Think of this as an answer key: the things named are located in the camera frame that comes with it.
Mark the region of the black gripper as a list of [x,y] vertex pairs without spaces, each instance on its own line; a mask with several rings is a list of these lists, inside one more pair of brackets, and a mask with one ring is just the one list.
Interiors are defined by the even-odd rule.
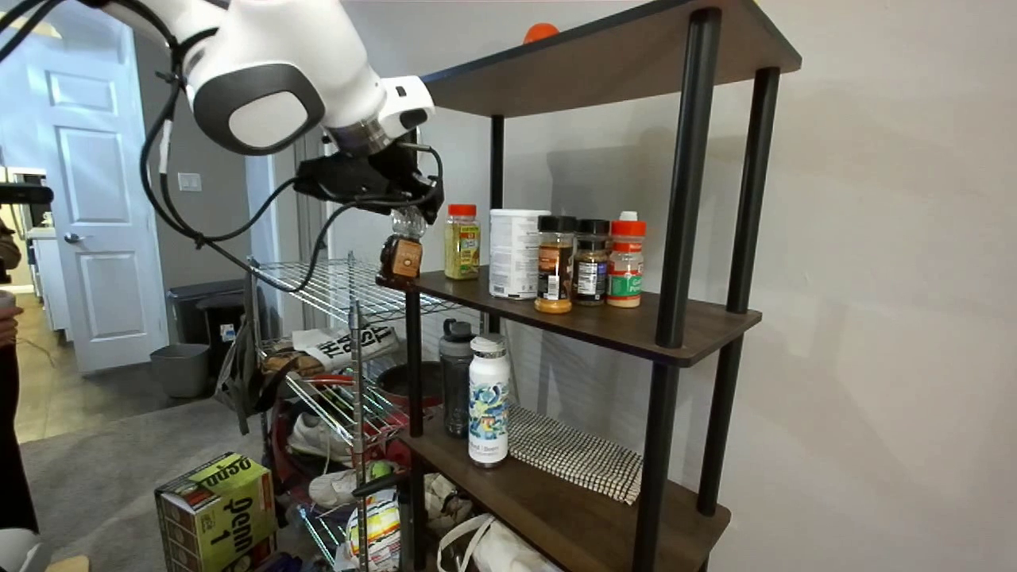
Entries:
[[335,151],[305,159],[297,169],[293,189],[319,201],[373,213],[415,209],[423,220],[436,220],[444,204],[444,189],[439,174],[423,174],[415,169],[415,157],[415,142],[398,140],[375,157]]

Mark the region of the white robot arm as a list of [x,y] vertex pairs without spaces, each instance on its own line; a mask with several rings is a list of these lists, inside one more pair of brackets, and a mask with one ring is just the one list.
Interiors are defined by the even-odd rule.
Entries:
[[335,151],[299,161],[299,195],[436,220],[441,178],[414,164],[411,140],[433,91],[418,75],[375,74],[344,0],[84,3],[166,38],[193,125],[223,148],[271,157],[325,130]]

